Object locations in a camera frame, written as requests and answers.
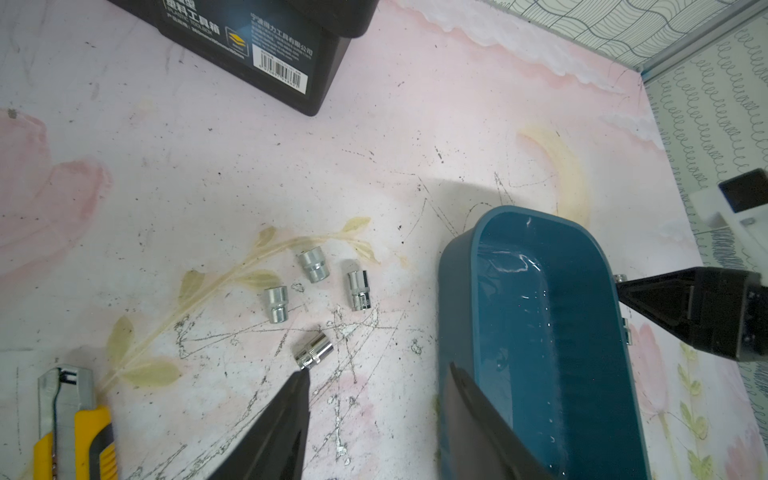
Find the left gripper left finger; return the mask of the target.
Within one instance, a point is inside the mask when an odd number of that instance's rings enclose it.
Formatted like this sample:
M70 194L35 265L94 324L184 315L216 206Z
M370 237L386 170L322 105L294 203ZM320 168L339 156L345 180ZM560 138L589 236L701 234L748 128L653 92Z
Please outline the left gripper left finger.
M310 419L309 387L309 372L294 372L210 477L300 480Z

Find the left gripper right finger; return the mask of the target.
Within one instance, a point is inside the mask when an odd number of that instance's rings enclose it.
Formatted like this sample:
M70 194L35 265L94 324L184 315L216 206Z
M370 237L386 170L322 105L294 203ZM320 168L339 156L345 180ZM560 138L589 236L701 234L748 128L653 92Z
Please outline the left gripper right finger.
M453 479L550 479L470 375L449 365L442 408Z

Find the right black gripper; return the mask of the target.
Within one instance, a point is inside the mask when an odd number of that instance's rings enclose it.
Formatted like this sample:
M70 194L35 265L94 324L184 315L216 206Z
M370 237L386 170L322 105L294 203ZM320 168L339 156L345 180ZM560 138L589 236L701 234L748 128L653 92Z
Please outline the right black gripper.
M757 272L694 267L616 282L620 302L688 346L736 362L767 359L767 286Z

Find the silver square socket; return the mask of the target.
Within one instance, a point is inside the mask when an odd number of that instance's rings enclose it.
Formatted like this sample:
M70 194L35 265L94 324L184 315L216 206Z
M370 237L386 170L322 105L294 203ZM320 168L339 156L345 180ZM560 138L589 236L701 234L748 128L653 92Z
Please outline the silver square socket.
M333 352L334 345L330 337L319 331L300 343L293 350L293 357L300 370L308 370L322 363Z

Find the teal plastic storage tray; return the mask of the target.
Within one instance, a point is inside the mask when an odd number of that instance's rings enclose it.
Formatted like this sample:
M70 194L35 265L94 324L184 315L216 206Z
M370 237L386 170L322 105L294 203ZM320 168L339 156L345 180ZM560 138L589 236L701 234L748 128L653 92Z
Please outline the teal plastic storage tray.
M464 369L551 475L651 475L609 263L580 225L497 207L438 267L438 376Z

